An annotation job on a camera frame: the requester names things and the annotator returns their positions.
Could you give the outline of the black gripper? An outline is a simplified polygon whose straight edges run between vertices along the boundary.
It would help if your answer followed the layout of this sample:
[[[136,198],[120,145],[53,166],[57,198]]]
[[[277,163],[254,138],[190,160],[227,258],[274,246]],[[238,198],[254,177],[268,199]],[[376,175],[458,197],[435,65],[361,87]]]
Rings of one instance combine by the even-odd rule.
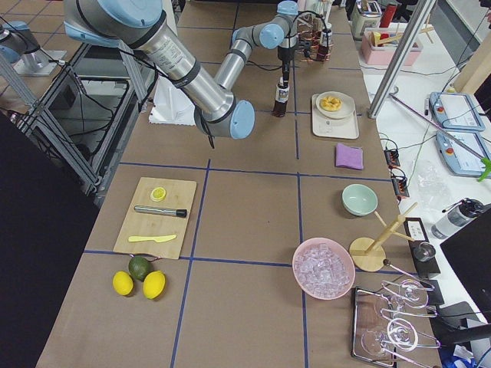
[[[289,85],[289,78],[290,78],[290,67],[292,60],[295,56],[295,48],[283,48],[283,47],[277,47],[277,54],[278,54],[278,59],[282,62],[282,76],[280,78],[280,84],[281,85]]]

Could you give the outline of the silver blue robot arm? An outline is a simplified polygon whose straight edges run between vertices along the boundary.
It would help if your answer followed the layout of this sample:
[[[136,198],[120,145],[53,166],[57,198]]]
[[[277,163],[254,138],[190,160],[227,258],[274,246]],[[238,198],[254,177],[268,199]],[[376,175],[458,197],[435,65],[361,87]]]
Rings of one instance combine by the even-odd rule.
[[[255,125],[255,111],[232,92],[253,48],[278,49],[283,69],[289,69],[297,44],[298,6],[282,1],[275,17],[235,31],[232,47],[219,71],[211,76],[167,24],[160,1],[66,1],[67,35],[88,44],[117,48],[125,44],[143,52],[174,87],[195,106],[196,126],[209,138],[246,138]]]

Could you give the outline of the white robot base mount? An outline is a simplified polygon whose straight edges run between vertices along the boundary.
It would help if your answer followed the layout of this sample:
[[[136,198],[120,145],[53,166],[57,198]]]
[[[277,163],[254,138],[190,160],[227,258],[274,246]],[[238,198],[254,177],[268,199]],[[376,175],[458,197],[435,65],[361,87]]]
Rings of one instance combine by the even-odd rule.
[[[195,126],[194,110],[195,105],[184,92],[166,78],[158,77],[150,123]]]

